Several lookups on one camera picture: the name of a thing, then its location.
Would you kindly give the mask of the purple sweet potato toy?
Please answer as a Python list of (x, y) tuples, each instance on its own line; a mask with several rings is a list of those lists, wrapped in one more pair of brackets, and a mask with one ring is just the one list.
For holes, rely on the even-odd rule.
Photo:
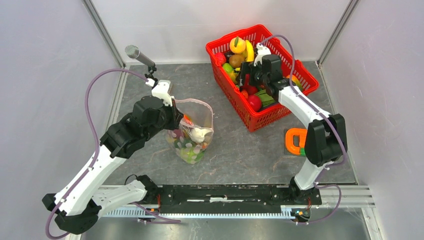
[(182, 130), (180, 129), (175, 129), (173, 131), (171, 131), (171, 137), (174, 139), (174, 141), (184, 141), (185, 137), (184, 137), (184, 133)]

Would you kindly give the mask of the orange carrot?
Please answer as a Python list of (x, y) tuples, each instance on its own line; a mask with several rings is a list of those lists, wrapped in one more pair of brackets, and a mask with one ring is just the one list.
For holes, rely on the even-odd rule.
[(184, 114), (183, 115), (183, 121), (189, 127), (194, 127), (195, 126), (195, 124), (193, 123), (192, 119), (187, 114)]

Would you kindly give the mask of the red apple toy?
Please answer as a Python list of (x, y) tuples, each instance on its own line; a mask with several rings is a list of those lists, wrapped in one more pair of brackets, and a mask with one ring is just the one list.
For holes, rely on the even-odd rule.
[(244, 78), (244, 84), (240, 87), (241, 91), (247, 92), (247, 94), (254, 95), (258, 92), (258, 88), (256, 86), (250, 85), (250, 75), (246, 74)]

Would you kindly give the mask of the clear pink zip top bag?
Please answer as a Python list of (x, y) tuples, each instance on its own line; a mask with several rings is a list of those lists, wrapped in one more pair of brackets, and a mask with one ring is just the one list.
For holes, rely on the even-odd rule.
[(194, 98), (175, 100), (175, 103), (183, 119), (176, 130), (166, 132), (165, 140), (178, 157), (195, 164), (213, 140), (214, 112), (209, 104)]

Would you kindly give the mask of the white mushroom toy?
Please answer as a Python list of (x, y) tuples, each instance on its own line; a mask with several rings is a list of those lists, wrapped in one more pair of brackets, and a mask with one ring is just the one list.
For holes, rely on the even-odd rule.
[(194, 127), (190, 130), (189, 136), (192, 141), (200, 144), (205, 141), (206, 136), (211, 135), (213, 132), (214, 131), (210, 128)]

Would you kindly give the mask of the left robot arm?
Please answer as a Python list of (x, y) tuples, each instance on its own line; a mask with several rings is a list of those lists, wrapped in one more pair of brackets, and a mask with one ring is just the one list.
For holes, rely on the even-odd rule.
[(74, 179), (60, 192), (43, 197), (44, 206), (51, 212), (48, 220), (54, 220), (66, 234), (79, 235), (121, 206), (153, 203), (159, 190), (147, 175), (110, 192), (100, 192), (99, 187), (157, 133), (177, 129), (182, 118), (174, 98), (142, 97), (132, 112), (112, 124), (98, 139), (93, 156)]

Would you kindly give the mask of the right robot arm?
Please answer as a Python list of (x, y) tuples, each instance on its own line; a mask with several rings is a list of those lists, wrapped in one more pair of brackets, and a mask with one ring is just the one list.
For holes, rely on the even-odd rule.
[(284, 77), (282, 63), (276, 54), (263, 55), (258, 61), (243, 62), (238, 76), (240, 85), (264, 86), (268, 95), (306, 127), (306, 160), (288, 191), (293, 203), (302, 204), (309, 198), (308, 190), (317, 185), (321, 172), (339, 158), (347, 158), (346, 123), (341, 114), (330, 114), (303, 94), (293, 81), (293, 68)]

